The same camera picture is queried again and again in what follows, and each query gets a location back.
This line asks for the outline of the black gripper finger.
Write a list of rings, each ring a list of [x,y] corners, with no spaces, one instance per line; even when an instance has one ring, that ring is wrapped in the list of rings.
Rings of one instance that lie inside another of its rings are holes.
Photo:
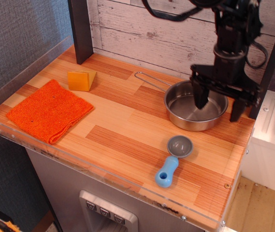
[[[209,89],[207,89],[204,85],[200,84],[197,79],[193,79],[191,82],[195,106],[198,109],[202,109],[208,103]]]
[[[246,109],[246,102],[242,100],[235,100],[232,106],[230,122],[237,122]]]

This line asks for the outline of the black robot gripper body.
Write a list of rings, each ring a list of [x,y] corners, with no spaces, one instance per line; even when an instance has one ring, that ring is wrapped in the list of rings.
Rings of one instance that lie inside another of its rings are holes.
[[[215,52],[214,65],[191,65],[190,80],[197,79],[210,91],[246,102],[247,106],[260,102],[261,87],[245,73],[246,52],[238,54]]]

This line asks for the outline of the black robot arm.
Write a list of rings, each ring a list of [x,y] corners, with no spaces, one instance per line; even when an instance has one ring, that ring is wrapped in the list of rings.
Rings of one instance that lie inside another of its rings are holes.
[[[261,87],[245,72],[247,54],[254,45],[265,55],[267,50],[255,39],[261,35],[258,0],[197,0],[200,8],[211,8],[215,14],[217,43],[214,65],[192,65],[190,81],[194,102],[202,109],[210,91],[234,99],[231,122],[236,122],[249,106],[259,104]]]

